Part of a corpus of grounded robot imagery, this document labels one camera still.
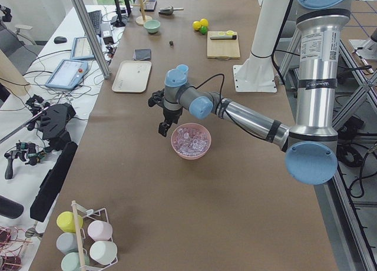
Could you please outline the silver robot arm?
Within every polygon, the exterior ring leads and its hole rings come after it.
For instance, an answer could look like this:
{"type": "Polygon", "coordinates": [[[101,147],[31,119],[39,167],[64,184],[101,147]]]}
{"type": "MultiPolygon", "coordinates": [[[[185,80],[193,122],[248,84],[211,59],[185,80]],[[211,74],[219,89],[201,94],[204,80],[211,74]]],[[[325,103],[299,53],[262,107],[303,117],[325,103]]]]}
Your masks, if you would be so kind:
{"type": "Polygon", "coordinates": [[[220,92],[199,91],[188,82],[188,66],[181,64],[166,73],[164,88],[148,100],[149,106],[163,109],[159,133],[165,136],[184,110],[198,119],[215,114],[251,136],[279,146],[286,154],[286,168],[296,180],[312,185],[330,180],[338,167],[338,133],[332,121],[340,33],[350,20],[352,0],[264,0],[250,56],[233,73],[235,88],[237,92],[276,91],[270,60],[294,2],[300,60],[293,126],[263,116],[220,92]]]}

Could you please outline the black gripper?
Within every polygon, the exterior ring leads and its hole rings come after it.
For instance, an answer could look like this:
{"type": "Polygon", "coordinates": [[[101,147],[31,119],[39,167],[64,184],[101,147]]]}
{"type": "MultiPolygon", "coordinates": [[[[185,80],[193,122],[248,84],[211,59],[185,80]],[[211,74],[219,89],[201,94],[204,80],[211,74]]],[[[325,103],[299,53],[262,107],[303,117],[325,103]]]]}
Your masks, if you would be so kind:
{"type": "Polygon", "coordinates": [[[158,126],[158,133],[166,136],[172,123],[177,124],[180,116],[183,113],[183,108],[179,103],[171,103],[169,101],[163,102],[164,121],[158,126]]]}

